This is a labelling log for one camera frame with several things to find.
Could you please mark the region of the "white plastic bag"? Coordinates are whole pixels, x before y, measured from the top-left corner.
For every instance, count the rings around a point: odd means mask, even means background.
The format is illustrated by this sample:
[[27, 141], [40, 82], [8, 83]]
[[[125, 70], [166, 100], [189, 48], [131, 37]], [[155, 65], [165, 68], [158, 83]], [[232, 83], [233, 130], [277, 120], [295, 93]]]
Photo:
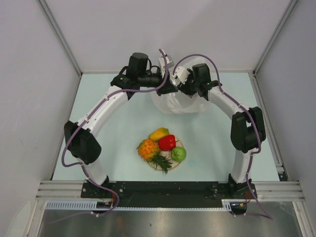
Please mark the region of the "white plastic bag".
[[201, 113], [205, 112], [210, 105], [198, 93], [189, 97], [180, 90], [162, 95], [154, 91], [150, 93], [150, 96], [155, 107], [164, 114]]

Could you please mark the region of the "fake mango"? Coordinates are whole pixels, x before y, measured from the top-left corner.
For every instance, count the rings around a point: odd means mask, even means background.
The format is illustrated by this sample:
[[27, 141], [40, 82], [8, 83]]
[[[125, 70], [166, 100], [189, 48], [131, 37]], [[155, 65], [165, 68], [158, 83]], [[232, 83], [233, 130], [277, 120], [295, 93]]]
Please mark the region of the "fake mango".
[[161, 138], [169, 135], [169, 130], [165, 127], [158, 128], [156, 131], [149, 135], [149, 139], [157, 142]]

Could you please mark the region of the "fake red bell pepper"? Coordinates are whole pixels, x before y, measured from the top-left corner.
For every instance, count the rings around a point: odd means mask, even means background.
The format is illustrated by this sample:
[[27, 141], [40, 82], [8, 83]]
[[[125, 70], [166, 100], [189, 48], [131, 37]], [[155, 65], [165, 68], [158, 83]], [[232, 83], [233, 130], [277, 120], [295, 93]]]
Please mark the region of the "fake red bell pepper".
[[158, 146], [162, 151], [171, 151], [176, 147], [176, 137], [173, 134], [167, 135], [158, 141]]

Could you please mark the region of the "fake pineapple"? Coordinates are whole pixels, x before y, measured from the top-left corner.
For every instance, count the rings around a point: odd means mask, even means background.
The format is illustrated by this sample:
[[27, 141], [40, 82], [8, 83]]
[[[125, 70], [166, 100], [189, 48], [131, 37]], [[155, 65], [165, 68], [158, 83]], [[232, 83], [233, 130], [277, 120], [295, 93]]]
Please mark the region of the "fake pineapple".
[[167, 174], [172, 167], [170, 159], [162, 154], [158, 144], [152, 139], [148, 138], [141, 141], [136, 149], [143, 161], [155, 170], [158, 170], [159, 168], [163, 174]]

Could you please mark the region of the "beige ceramic plate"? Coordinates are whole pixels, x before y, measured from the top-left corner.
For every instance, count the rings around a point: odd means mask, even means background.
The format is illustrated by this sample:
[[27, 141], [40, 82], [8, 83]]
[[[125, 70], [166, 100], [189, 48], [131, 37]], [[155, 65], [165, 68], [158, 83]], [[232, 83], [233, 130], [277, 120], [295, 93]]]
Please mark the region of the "beige ceramic plate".
[[[177, 136], [175, 136], [175, 139], [176, 139], [176, 146], [184, 148], [182, 141]], [[161, 152], [161, 154], [171, 163], [171, 167], [167, 169], [168, 171], [175, 169], [182, 162], [182, 161], [178, 162], [178, 161], [173, 160], [171, 156], [171, 151], [163, 151]], [[159, 165], [155, 165], [151, 162], [147, 163], [147, 165], [150, 166], [152, 169], [163, 173], [163, 170]]]

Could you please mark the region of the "fake green apple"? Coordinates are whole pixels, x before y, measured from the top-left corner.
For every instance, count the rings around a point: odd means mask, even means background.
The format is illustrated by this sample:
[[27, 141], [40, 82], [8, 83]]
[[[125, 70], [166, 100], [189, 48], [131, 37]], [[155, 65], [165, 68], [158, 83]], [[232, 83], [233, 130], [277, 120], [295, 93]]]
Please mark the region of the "fake green apple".
[[171, 151], [171, 158], [176, 162], [182, 162], [187, 156], [187, 152], [183, 147], [175, 147]]

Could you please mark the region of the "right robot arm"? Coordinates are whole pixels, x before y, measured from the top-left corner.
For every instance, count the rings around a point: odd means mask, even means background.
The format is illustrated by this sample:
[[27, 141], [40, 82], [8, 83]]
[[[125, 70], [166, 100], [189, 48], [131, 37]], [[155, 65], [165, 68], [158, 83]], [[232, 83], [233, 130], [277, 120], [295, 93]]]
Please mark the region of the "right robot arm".
[[266, 139], [262, 110], [259, 107], [246, 107], [229, 95], [219, 79], [211, 79], [205, 63], [194, 65], [191, 69], [176, 66], [173, 78], [180, 91], [186, 95], [197, 94], [215, 104], [231, 119], [230, 138], [236, 153], [228, 177], [228, 193], [233, 198], [241, 197], [246, 190], [251, 190], [253, 156], [260, 153], [261, 144]]

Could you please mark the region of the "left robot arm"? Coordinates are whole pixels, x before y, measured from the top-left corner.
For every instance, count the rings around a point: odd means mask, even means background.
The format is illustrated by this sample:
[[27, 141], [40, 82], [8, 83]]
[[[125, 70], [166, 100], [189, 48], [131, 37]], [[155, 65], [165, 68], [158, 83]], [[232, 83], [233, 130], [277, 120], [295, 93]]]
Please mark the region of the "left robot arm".
[[107, 92], [100, 101], [77, 122], [64, 125], [65, 148], [78, 161], [87, 180], [92, 183], [92, 192], [102, 198], [108, 194], [107, 174], [98, 160], [102, 148], [97, 136], [114, 112], [125, 104], [135, 93], [159, 91], [169, 79], [169, 69], [174, 66], [172, 58], [160, 50], [159, 70], [153, 74], [147, 68], [149, 58], [144, 53], [133, 53], [128, 66], [113, 78]]

